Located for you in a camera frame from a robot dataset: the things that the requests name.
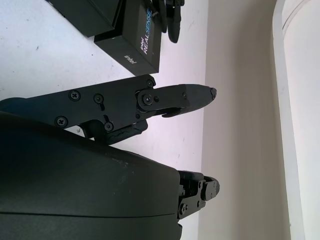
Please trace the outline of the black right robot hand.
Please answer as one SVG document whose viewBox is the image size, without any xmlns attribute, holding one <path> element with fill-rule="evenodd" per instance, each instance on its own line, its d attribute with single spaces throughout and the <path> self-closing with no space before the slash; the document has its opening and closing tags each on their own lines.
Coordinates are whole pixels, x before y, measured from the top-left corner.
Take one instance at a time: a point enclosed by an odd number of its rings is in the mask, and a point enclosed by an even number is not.
<svg viewBox="0 0 320 240">
<path fill-rule="evenodd" d="M 156 88 L 148 74 L 0 102 L 3 240 L 178 240 L 179 221 L 205 207 L 219 182 L 113 144 L 147 119 L 199 110 L 213 87 Z"/>
</svg>

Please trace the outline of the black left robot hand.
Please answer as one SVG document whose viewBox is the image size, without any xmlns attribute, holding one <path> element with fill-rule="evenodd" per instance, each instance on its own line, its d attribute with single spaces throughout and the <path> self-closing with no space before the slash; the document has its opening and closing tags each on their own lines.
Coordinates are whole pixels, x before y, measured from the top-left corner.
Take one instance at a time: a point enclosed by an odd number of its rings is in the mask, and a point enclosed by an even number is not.
<svg viewBox="0 0 320 240">
<path fill-rule="evenodd" d="M 161 25 L 163 33 L 168 33 L 169 40 L 177 43 L 181 29 L 181 8 L 185 5 L 185 0 L 151 0 L 151 6 L 155 10 L 155 15 Z"/>
</svg>

